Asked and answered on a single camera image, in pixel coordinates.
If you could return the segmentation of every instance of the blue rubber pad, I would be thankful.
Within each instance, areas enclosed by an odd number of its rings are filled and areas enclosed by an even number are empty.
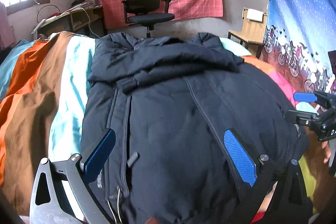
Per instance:
[[[296,92],[293,95],[293,99],[298,102],[307,102],[307,103],[313,103],[317,100],[317,97],[314,93],[302,93],[302,92]]]
[[[96,180],[112,149],[116,145],[116,134],[111,129],[101,141],[94,154],[84,165],[84,180],[90,183]]]
[[[242,180],[249,183],[252,187],[257,179],[255,164],[231,130],[225,131],[224,146],[234,162]]]

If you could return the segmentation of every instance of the chair armrest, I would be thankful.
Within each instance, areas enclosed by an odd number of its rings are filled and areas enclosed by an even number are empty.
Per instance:
[[[125,17],[125,23],[126,24],[129,24],[128,17],[127,17],[128,2],[129,2],[129,0],[122,0],[121,1],[121,3],[124,5],[124,17]]]
[[[169,3],[172,1],[172,0],[162,0],[166,3],[165,5],[165,13],[168,13],[168,10],[169,10]]]

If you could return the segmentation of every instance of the jacket zipper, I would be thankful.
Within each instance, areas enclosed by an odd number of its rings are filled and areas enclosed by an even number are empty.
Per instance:
[[[122,161],[121,161],[121,196],[124,198],[129,196],[129,189],[126,181],[126,167],[127,167],[127,138],[128,138],[128,122],[129,122],[129,114],[131,107],[131,96],[127,97],[126,100],[126,108],[125,108],[125,116],[124,116],[124,125],[123,125],[123,139],[122,139]]]

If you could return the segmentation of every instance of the yellow fabric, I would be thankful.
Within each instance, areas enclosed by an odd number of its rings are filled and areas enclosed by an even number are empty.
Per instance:
[[[307,196],[311,199],[311,201],[313,201],[313,194],[316,188],[316,179],[309,171],[305,156],[302,156],[302,158],[299,160],[299,165],[302,171],[304,184],[306,186]]]

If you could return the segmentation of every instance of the cable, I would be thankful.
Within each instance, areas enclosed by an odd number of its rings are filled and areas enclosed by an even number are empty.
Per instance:
[[[41,11],[43,8],[48,7],[48,6],[54,6],[54,7],[56,7],[56,8],[58,9],[58,12],[61,13],[61,10],[60,10],[56,5],[49,4],[49,5],[43,6],[43,7],[38,11],[38,13],[37,13],[37,16],[36,16],[36,21],[37,21],[37,23],[39,23],[39,21],[38,21],[38,16],[39,16],[40,11]]]
[[[87,15],[87,17],[88,17],[88,19],[89,19],[89,30],[90,30],[96,37],[100,38],[100,36],[96,35],[96,34],[91,30],[91,26],[90,26],[90,24],[91,24],[91,20],[90,20],[90,17],[89,17],[89,14],[87,13],[87,11],[86,11],[84,8],[81,8],[81,7],[75,8],[75,9],[73,9],[72,11],[75,11],[75,10],[77,10],[77,9],[81,9],[81,10],[83,10],[83,11],[85,12],[85,14]]]

